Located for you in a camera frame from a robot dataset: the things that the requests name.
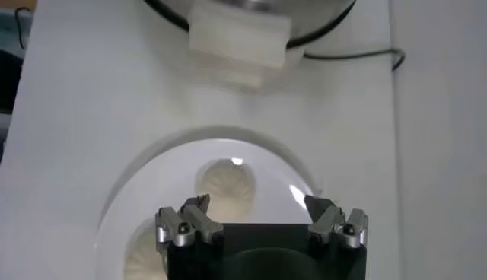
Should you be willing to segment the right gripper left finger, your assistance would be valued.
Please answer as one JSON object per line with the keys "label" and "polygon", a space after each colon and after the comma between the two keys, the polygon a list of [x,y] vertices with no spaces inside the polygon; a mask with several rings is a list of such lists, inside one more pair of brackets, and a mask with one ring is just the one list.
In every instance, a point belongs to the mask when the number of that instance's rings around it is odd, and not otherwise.
{"label": "right gripper left finger", "polygon": [[210,219],[206,212],[210,195],[191,197],[176,211],[172,207],[160,208],[154,217],[156,249],[166,253],[169,247],[190,247],[197,240],[210,245],[224,241],[224,226]]}

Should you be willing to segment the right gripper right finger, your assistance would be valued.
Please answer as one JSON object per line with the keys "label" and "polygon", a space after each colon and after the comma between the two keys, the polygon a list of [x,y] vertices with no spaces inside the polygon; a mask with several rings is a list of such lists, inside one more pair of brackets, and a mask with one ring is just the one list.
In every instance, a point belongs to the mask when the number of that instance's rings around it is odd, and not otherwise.
{"label": "right gripper right finger", "polygon": [[354,208],[345,212],[330,199],[306,195],[304,204],[311,217],[308,232],[317,236],[321,244],[332,240],[341,247],[358,249],[368,244],[368,216],[364,210]]}

